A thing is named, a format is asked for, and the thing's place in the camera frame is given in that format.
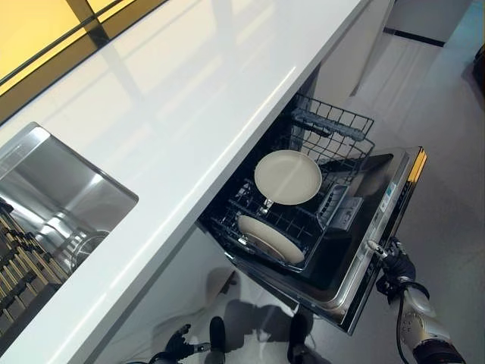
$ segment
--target kitchen counter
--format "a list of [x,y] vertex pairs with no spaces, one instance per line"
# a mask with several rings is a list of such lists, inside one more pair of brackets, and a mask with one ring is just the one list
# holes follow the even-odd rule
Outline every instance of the kitchen counter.
[[2,126],[36,121],[139,201],[0,363],[84,362],[367,3],[167,2]]

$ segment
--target cream plate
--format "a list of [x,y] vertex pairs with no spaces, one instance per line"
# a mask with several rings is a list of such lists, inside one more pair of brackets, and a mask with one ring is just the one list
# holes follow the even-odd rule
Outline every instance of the cream plate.
[[237,219],[237,226],[251,243],[269,256],[292,264],[300,263],[305,258],[295,244],[272,227],[255,218],[241,215]]
[[296,150],[278,150],[259,161],[255,182],[258,190],[271,201],[298,205],[317,194],[321,172],[305,154]]

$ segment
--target sink basin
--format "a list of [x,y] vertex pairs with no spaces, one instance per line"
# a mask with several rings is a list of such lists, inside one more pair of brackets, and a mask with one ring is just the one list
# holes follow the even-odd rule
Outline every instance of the sink basin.
[[101,243],[138,197],[32,123],[0,149],[0,197],[67,274]]

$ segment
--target wire rack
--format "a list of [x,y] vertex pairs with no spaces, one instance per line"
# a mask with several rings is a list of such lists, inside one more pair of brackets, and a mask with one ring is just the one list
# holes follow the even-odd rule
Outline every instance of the wire rack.
[[[374,148],[367,138],[373,123],[365,116],[297,94],[202,213],[201,222],[223,246],[242,249],[293,271],[304,270],[325,233],[325,223],[319,224],[317,211],[328,200],[332,187],[350,185],[366,162]],[[320,190],[303,204],[283,206],[271,202],[255,185],[258,162],[281,149],[306,154],[321,170]],[[304,261],[291,265],[253,246],[239,231],[240,215],[256,218],[279,231],[300,248]]]

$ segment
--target dishwasher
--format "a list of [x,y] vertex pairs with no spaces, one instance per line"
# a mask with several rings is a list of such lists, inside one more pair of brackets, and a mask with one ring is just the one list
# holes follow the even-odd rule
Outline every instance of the dishwasher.
[[[381,268],[367,242],[388,246],[427,159],[421,147],[375,150],[368,139],[373,123],[296,94],[199,217],[240,271],[348,334]],[[278,151],[316,164],[313,197],[288,204],[260,191],[255,172]],[[241,231],[243,218],[294,244],[301,258],[265,249]]]

